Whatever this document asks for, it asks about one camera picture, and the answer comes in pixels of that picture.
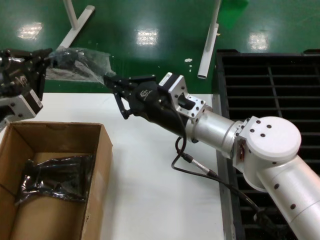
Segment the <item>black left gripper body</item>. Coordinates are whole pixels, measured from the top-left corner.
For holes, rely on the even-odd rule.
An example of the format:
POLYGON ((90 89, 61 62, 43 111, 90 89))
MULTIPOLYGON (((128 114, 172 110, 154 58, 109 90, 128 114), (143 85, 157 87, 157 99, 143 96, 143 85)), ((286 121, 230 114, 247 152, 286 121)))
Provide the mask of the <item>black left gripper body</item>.
POLYGON ((38 73, 34 52, 2 50, 0 52, 0 96, 15 97, 26 89, 38 91, 38 73))

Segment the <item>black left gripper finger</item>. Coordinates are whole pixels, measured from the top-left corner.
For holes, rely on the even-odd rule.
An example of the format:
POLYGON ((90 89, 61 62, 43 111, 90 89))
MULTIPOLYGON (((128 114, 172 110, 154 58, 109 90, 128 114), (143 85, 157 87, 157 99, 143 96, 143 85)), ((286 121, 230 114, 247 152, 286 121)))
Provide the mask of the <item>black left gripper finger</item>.
POLYGON ((45 80, 46 80, 46 71, 47 67, 50 65, 49 59, 44 59, 37 65, 36 73, 37 73, 37 80, 36 80, 36 90, 35 93, 37 94, 40 100, 43 99, 44 88, 45 88, 45 80))
POLYGON ((19 50, 19 49, 13 49, 13 48, 6 49, 6 55, 8 57, 20 58, 25 60, 38 58, 38 57, 40 57, 41 59, 44 59, 52 52, 53 52, 52 48, 39 49, 35 51, 26 51, 26 50, 19 50))

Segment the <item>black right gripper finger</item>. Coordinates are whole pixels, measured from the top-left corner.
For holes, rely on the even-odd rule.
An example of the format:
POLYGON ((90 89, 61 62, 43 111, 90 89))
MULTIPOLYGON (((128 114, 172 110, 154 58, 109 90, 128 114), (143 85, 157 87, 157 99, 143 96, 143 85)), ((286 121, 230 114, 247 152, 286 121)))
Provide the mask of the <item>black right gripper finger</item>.
POLYGON ((103 76, 104 85, 115 93, 130 92, 141 84, 155 81, 156 76, 154 74, 133 77, 121 77, 119 75, 103 76))
POLYGON ((122 101, 122 97, 120 96, 120 94, 118 92, 113 92, 115 101, 117 103, 117 106, 119 108, 119 111, 122 115, 122 117, 127 120, 129 118, 129 116, 133 113, 131 109, 125 109, 125 106, 123 104, 122 101))

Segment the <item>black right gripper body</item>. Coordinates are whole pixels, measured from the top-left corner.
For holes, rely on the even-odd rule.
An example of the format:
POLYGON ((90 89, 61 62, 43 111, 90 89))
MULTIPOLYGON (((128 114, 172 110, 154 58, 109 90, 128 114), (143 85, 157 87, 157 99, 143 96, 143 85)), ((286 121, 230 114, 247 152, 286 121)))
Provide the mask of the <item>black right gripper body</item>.
POLYGON ((183 136, 185 121, 183 117, 178 117, 168 95, 158 91, 156 82, 143 82, 134 88, 129 96, 129 107, 134 116, 142 117, 177 136, 183 136))

